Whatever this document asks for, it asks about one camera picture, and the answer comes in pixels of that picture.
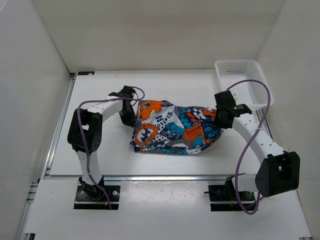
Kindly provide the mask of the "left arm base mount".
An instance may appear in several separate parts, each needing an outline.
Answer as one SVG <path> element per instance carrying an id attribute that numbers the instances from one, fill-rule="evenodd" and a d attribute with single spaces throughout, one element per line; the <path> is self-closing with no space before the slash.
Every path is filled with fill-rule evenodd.
<path id="1" fill-rule="evenodd" d="M 75 210 L 118 210 L 120 202 L 120 185 L 104 185 L 109 201 L 99 188 L 78 179 L 73 208 Z"/>

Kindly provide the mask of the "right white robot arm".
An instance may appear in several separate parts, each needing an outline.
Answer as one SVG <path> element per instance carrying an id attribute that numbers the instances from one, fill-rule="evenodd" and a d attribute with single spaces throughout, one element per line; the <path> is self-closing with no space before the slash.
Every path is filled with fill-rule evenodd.
<path id="1" fill-rule="evenodd" d="M 237 166 L 232 183 L 224 188 L 226 197 L 236 200 L 243 192 L 254 192 L 268 198 L 296 190 L 300 180 L 298 154 L 286 151 L 261 130 L 249 107 L 245 104 L 237 105 L 229 90 L 217 93 L 214 97 L 214 124 L 218 128 L 238 132 L 247 143 L 245 148 L 252 149 L 260 163 L 255 174 L 240 174 Z"/>

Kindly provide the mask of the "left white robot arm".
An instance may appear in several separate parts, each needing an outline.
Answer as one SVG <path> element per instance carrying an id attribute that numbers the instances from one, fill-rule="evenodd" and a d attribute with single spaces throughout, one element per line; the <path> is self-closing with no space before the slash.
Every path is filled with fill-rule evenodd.
<path id="1" fill-rule="evenodd" d="M 131 102 L 141 100 L 137 90 L 142 91 L 138 87 L 125 85 L 119 92 L 111 92 L 107 99 L 80 103 L 73 113 L 67 142 L 80 162 L 82 177 L 79 183 L 95 201 L 109 199 L 97 153 L 102 142 L 103 123 L 118 113 L 122 124 L 133 128 L 137 117 Z"/>

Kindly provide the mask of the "colourful patterned shorts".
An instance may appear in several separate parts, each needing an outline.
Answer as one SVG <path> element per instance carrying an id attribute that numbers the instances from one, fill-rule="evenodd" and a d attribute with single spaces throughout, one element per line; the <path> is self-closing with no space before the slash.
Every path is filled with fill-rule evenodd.
<path id="1" fill-rule="evenodd" d="M 130 145 L 135 152 L 167 155 L 198 154 L 223 134 L 215 125 L 216 110 L 178 106 L 167 100 L 142 100 Z"/>

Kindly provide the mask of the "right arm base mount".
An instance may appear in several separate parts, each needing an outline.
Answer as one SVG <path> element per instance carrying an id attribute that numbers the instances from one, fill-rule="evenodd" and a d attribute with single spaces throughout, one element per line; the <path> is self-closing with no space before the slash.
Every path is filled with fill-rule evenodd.
<path id="1" fill-rule="evenodd" d="M 204 192 L 209 196 L 211 212 L 241 212 L 236 195 L 227 191 L 225 185 L 209 185 Z M 239 198 L 247 211 L 253 211 L 256 207 L 256 197 L 253 192 L 241 191 Z"/>

